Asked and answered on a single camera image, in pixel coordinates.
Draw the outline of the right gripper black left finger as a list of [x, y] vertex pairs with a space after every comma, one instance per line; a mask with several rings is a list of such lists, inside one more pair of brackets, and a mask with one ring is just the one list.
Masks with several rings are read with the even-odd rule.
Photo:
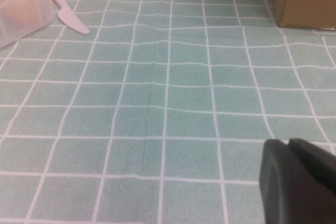
[[259, 188], [266, 223], [335, 223], [335, 195], [317, 182], [289, 149], [267, 140]]

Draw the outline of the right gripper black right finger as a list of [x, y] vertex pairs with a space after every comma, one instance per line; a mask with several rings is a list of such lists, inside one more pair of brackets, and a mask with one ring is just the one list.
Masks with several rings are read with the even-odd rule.
[[291, 138], [288, 147], [310, 175], [335, 195], [335, 156], [301, 138]]

